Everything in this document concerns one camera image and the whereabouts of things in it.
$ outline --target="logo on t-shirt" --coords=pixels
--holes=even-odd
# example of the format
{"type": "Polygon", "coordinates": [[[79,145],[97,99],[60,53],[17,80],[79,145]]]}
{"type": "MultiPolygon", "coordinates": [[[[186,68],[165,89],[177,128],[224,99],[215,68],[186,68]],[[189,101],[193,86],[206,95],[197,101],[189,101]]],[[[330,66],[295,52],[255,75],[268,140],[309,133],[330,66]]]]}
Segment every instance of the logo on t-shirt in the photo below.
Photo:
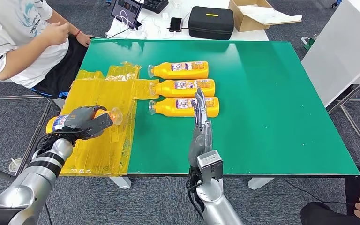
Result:
{"type": "Polygon", "coordinates": [[[34,38],[41,33],[39,24],[45,25],[45,21],[41,19],[35,4],[30,0],[19,0],[20,10],[17,11],[17,18],[19,22],[24,26],[30,28],[30,37],[34,38]]]}

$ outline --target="smartphone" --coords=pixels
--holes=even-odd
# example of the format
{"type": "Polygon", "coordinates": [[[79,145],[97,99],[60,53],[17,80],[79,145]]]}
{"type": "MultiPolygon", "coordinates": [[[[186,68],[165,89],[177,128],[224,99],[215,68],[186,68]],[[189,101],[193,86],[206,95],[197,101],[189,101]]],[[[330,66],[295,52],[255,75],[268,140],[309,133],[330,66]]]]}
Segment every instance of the smartphone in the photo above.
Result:
{"type": "Polygon", "coordinates": [[[183,26],[182,18],[172,17],[172,19],[170,20],[169,32],[180,32],[182,26],[183,26]]]}

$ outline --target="red bracelet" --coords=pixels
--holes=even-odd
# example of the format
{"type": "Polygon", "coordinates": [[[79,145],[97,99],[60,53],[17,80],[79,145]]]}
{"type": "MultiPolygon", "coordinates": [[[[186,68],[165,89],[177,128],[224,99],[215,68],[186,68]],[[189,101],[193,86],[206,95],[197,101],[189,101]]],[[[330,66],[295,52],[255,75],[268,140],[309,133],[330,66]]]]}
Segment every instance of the red bracelet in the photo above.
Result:
{"type": "Polygon", "coordinates": [[[74,35],[75,37],[78,36],[78,34],[81,33],[81,30],[78,29],[78,32],[74,35]]]}

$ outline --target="white paper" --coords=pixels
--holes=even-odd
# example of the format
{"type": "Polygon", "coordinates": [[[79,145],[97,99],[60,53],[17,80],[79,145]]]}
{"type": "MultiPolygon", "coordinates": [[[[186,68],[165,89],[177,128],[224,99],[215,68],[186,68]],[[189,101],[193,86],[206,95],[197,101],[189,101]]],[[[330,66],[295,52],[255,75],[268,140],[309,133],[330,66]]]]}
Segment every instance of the white paper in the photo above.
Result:
{"type": "Polygon", "coordinates": [[[239,9],[244,15],[247,15],[262,24],[297,22],[302,18],[302,15],[289,16],[276,11],[271,7],[248,5],[240,6],[239,9]]]}

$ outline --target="knee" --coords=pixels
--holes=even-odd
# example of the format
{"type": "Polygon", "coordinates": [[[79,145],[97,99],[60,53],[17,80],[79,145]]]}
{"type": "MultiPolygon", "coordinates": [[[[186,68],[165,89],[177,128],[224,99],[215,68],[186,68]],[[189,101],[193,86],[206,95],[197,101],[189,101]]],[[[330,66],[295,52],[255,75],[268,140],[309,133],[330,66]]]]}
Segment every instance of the knee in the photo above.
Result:
{"type": "Polygon", "coordinates": [[[319,218],[319,211],[322,209],[330,210],[330,208],[322,202],[310,202],[300,211],[300,219],[303,225],[316,225],[319,218]]]}

